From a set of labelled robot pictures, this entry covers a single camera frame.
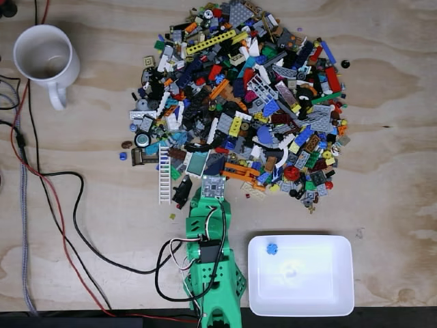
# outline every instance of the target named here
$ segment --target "plywood surface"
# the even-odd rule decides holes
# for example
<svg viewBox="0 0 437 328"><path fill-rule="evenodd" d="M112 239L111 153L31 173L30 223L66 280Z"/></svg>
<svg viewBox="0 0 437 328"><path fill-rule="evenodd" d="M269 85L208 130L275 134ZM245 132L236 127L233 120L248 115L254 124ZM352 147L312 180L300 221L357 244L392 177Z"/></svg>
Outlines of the plywood surface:
<svg viewBox="0 0 437 328"><path fill-rule="evenodd" d="M142 58L155 55L158 33L184 22L205 3L183 1L52 1L47 23L62 28L81 59L68 89L68 109L56 112L46 92L33 88L44 171L74 169L86 178L79 225L108 257L140 269L154 266L160 246L184 236L188 207L157 204L153 165L118 159L132 137L130 96L139 86ZM330 233L352 243L356 305L437 305L437 4L413 0L257 2L291 31L327 41L351 66L346 111L352 141L340 158L335 187L309 212L286 195L247 200L228 182L233 213L229 240L246 273L252 236L269 232ZM19 1L13 19L0 20L0 74L17 75L12 46L33 22L33 2ZM10 113L0 113L10 119ZM27 107L23 130L34 161ZM0 310L25 310L21 288L21 222L17 160L0 126ZM72 226L79 190L74 178L54 178L67 232L114 308L168 308L154 277L112 267L95 257ZM69 267L39 180L29 178L30 289L39 310L96 308ZM183 296L176 267L163 269L163 289ZM248 305L247 293L242 305Z"/></svg>

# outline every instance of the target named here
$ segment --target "black wire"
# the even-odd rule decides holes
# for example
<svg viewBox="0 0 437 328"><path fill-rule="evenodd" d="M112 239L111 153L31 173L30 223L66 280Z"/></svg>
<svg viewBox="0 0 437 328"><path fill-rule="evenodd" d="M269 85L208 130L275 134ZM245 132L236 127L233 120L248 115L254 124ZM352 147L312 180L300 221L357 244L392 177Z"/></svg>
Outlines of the black wire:
<svg viewBox="0 0 437 328"><path fill-rule="evenodd" d="M20 88L21 79L19 77L6 77L4 75L0 75L0 84L1 84L1 79L10 80L10 81L17 81L16 89L15 89L15 97L16 97L18 102L15 105L12 104L12 106L9 106L9 107L0 107L0 111L8 111L10 109L14 109L15 107L17 107L20 104L20 94L18 93L18 89Z"/></svg>
<svg viewBox="0 0 437 328"><path fill-rule="evenodd" d="M161 261L161 258L163 256L163 252L164 249L168 246L168 244L171 242L167 241L162 247L161 250L159 251L159 255L158 255L158 261L156 263L156 272L155 272L155 288L156 291L158 292L158 294L163 298L166 299L170 302L191 302L194 301L196 299L200 299L201 297L205 296L207 292L210 291L210 289L212 288L212 285L214 284L214 279L216 277L216 272L217 272L217 267L219 266L219 262L220 262L220 256L221 256L221 252L223 250L223 245L225 244L225 237L226 237L226 214L225 214L225 208L223 207L223 203L220 202L220 207L221 207L221 218L223 220L223 233L222 233L222 237L221 237L221 241L220 241L220 247L218 249L217 252L217 257L216 257L216 261L214 263L214 267L212 269L212 274L211 274L211 280L210 283L208 284L208 286L206 287L206 289L201 292L198 295L194 295L192 297L186 297L184 299L174 299L172 297L168 297L167 295L164 295L163 292L160 290L159 288L159 283L158 283L158 276L159 276L159 268L158 268L158 264Z"/></svg>
<svg viewBox="0 0 437 328"><path fill-rule="evenodd" d="M35 148L36 148L36 167L37 167L37 171L38 173L41 173L41 166L40 166L40 145L39 145L39 141L38 141L38 134L36 132L36 126L35 126L35 121L33 120L33 113L32 113L32 106L31 106L31 86L30 86L30 82L29 82L29 87L28 87L28 104L29 104L29 115L30 115L30 120L32 123L32 129L33 129L33 135L35 137ZM57 229L59 230L59 233L62 234L62 229L61 226L59 225L57 219L56 219L56 215L55 215L55 211L53 210L53 205L50 201L50 197L48 196L48 191L47 191L47 187L45 182L43 181L43 179L40 177L40 182L42 185L42 188L44 189L44 193L46 194L46 199L47 199L47 204L48 207L50 208L50 212L52 214L52 218L53 221L56 224ZM92 277L91 273L89 273L87 267L85 266L85 263L83 263L82 258L80 257L78 251L76 250L76 248L74 248L73 244L71 243L70 239L68 239L68 237L66 236L66 242L67 244L69 244L69 246L71 247L74 255L77 257L77 260L79 261L79 263L82 266L82 269L84 270L85 274L88 276L89 280L91 281L91 283L96 287L97 291L99 292L100 296L102 296L104 302L106 303L107 307L112 310L111 304L109 303L109 300L107 299L106 295L103 293L101 287L99 287L99 285L97 284L97 282L94 280L94 278Z"/></svg>
<svg viewBox="0 0 437 328"><path fill-rule="evenodd" d="M35 25L38 25L38 3L37 0L33 0L35 6Z"/></svg>
<svg viewBox="0 0 437 328"><path fill-rule="evenodd" d="M133 273L138 273L140 275L149 275L152 273L155 273L156 268L152 269L152 270L146 270L146 271L142 271L142 270L138 270L138 269L134 269L131 268L129 266L114 262L110 259L108 259L106 256L102 255L83 235L83 233L81 232L81 230L79 229L79 226L77 225L77 219L76 219L76 212L77 212L77 208L79 206L79 202L81 201L81 197L82 197L82 193L83 193L83 189L85 186L85 181L83 180L82 175L80 175L77 172L74 171L64 171L64 172L56 172L56 173L47 173L47 174L42 174L43 176L65 176L65 175L71 175L71 176L76 176L77 178L79 178L79 180L81 181L81 188L79 190L79 194L76 198L76 202L74 203L74 209L73 209L73 224L74 224L74 228L76 229L77 233L79 234L79 236L82 238L83 242L93 251L93 253L95 253L99 258L101 258L102 260L104 260L105 262L112 264L116 267L119 267L121 269L125 269L127 271L133 272ZM182 245L182 242L179 242L178 246L175 247L175 251L177 251ZM163 265L165 263L168 262L168 260L170 260L171 255L168 255L162 262L160 261L157 264L158 268L163 267Z"/></svg>

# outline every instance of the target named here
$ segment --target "lego ladder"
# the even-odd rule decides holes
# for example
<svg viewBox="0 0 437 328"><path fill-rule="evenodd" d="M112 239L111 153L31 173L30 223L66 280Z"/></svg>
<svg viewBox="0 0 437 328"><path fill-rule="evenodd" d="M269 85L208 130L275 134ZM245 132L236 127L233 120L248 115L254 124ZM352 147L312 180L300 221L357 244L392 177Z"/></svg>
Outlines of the lego ladder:
<svg viewBox="0 0 437 328"><path fill-rule="evenodd" d="M171 167L169 147L159 145L159 204L162 202L171 203Z"/></svg>

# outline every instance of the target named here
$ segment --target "white lego brick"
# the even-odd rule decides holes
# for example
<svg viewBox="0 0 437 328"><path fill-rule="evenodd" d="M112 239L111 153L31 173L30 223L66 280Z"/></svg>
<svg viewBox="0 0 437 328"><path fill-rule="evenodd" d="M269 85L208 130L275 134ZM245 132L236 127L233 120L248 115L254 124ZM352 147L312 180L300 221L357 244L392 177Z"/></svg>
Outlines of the white lego brick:
<svg viewBox="0 0 437 328"><path fill-rule="evenodd" d="M212 120L211 123L211 129L210 129L210 134L208 135L208 139L206 140L207 144L211 144L212 141L214 140L214 136L216 134L216 130L217 130L217 124L219 123L219 119L218 118L214 118Z"/></svg>
<svg viewBox="0 0 437 328"><path fill-rule="evenodd" d="M276 164L274 164L274 166L276 166L277 169L279 169L282 165L284 165L287 162L288 159L288 148L282 148L284 151L284 155L282 156L282 159L277 162Z"/></svg>
<svg viewBox="0 0 437 328"><path fill-rule="evenodd" d="M179 113L178 113L178 125L181 126L182 124L182 114L184 113L185 110L185 105L183 101L178 102L179 105Z"/></svg>
<svg viewBox="0 0 437 328"><path fill-rule="evenodd" d="M252 40L252 44L249 47L249 55L252 57L258 57L259 56L259 48L258 48L258 39L254 38Z"/></svg>
<svg viewBox="0 0 437 328"><path fill-rule="evenodd" d="M281 141L279 143L279 149L285 149L288 148L288 145L290 144L290 142L292 142L294 140L295 136L293 133L290 133L289 135L287 135L283 141Z"/></svg>
<svg viewBox="0 0 437 328"><path fill-rule="evenodd" d="M284 66L284 59L281 58L281 60L279 60L275 65L276 65L276 66L279 66L279 67Z"/></svg>
<svg viewBox="0 0 437 328"><path fill-rule="evenodd" d="M180 57L182 59L186 58L186 47L188 46L188 44L186 42L181 43L180 45Z"/></svg>
<svg viewBox="0 0 437 328"><path fill-rule="evenodd" d="M156 69L158 72L164 72L165 64L169 60L169 57L166 55L163 55L161 59L159 60L158 68Z"/></svg>
<svg viewBox="0 0 437 328"><path fill-rule="evenodd" d="M170 115L166 116L165 121L167 122L167 128L169 131L179 130L179 124L175 113L171 113Z"/></svg>
<svg viewBox="0 0 437 328"><path fill-rule="evenodd" d="M274 17L273 17L272 14L268 15L267 18L268 18L268 20L272 23L272 25L273 25L274 27L275 27L275 26L278 26L278 22L276 21L276 19L274 19Z"/></svg>
<svg viewBox="0 0 437 328"><path fill-rule="evenodd" d="M254 159L258 159L259 156L261 155L261 151L262 151L261 147L254 145L252 148L251 156L253 156Z"/></svg>
<svg viewBox="0 0 437 328"><path fill-rule="evenodd" d="M268 78L267 70L262 65L255 64L255 68L258 69L259 75L261 79L268 85L270 85L272 82Z"/></svg>
<svg viewBox="0 0 437 328"><path fill-rule="evenodd" d="M235 116L237 118L241 118L244 121L249 121L250 122L252 120L252 116L251 115L247 115L245 113L242 113L241 111L236 111L235 112Z"/></svg>
<svg viewBox="0 0 437 328"><path fill-rule="evenodd" d="M245 46L240 47L240 53L244 56L244 58L246 60L249 58L249 53L247 52L247 49Z"/></svg>
<svg viewBox="0 0 437 328"><path fill-rule="evenodd" d="M248 182L243 183L243 185L241 186L241 190L253 197L256 197L259 200L263 200L266 197L265 193L260 190L254 189L252 185Z"/></svg>
<svg viewBox="0 0 437 328"><path fill-rule="evenodd" d="M161 98L161 102L159 103L159 106L156 110L157 116L161 115L161 113L164 110L165 103L167 102L167 99L170 97L170 92L164 92L163 97Z"/></svg>

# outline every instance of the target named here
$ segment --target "white plastic container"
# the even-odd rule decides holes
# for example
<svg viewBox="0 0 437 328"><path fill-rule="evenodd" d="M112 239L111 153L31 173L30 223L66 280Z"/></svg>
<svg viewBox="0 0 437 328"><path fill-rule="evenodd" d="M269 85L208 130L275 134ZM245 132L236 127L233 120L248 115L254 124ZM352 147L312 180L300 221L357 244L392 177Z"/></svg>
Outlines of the white plastic container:
<svg viewBox="0 0 437 328"><path fill-rule="evenodd" d="M269 244L277 245L275 255ZM248 259L249 305L258 316L347 316L354 309L352 249L342 236L256 236Z"/></svg>

